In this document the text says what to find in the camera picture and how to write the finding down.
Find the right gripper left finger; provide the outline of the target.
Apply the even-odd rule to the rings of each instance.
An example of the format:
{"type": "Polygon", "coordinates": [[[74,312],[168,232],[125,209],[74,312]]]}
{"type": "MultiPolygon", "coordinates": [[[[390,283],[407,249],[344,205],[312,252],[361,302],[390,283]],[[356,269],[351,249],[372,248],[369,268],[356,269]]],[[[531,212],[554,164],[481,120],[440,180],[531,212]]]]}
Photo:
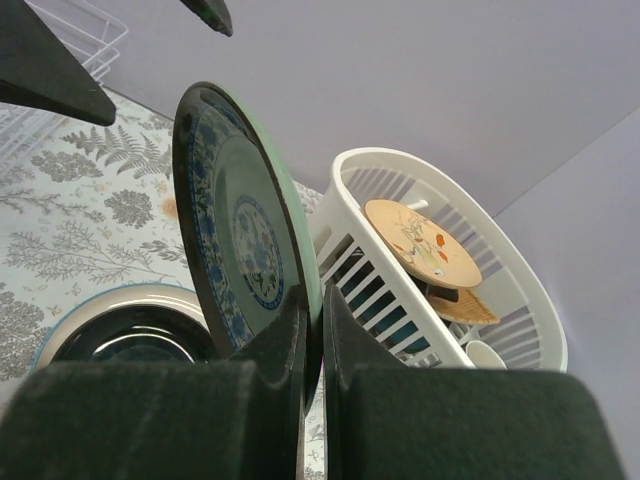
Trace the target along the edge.
{"type": "Polygon", "coordinates": [[[1,419],[5,479],[300,479],[308,323],[298,290],[209,363],[55,362],[1,419]]]}

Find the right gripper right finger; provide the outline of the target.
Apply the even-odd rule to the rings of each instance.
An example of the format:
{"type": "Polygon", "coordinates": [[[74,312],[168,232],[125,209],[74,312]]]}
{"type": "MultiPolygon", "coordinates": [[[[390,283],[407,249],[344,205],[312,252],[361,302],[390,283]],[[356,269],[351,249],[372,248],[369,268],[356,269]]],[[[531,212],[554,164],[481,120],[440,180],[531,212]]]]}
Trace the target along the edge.
{"type": "Polygon", "coordinates": [[[548,371],[413,368],[323,306],[325,471],[331,479],[621,479],[598,405],[548,371]]]}

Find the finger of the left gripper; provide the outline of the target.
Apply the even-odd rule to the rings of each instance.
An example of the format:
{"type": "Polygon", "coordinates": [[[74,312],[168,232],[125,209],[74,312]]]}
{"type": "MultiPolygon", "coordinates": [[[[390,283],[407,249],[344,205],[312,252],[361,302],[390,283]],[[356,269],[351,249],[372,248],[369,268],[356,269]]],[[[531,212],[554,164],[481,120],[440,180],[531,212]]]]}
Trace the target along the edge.
{"type": "Polygon", "coordinates": [[[110,126],[116,107],[24,1],[1,3],[1,101],[110,126]]]}
{"type": "Polygon", "coordinates": [[[211,30],[226,37],[233,35],[231,13],[224,0],[181,0],[211,30]]]}

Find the blue floral green plate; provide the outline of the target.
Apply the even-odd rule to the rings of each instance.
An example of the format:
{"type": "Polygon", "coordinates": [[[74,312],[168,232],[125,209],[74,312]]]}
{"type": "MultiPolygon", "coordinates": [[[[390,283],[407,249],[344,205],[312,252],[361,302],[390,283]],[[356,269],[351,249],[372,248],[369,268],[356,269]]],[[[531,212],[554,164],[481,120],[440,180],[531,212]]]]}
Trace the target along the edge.
{"type": "Polygon", "coordinates": [[[322,286],[305,210],[268,136],[228,90],[198,82],[182,95],[172,170],[188,268],[219,356],[268,327],[291,289],[307,351],[318,351],[322,286]]]}

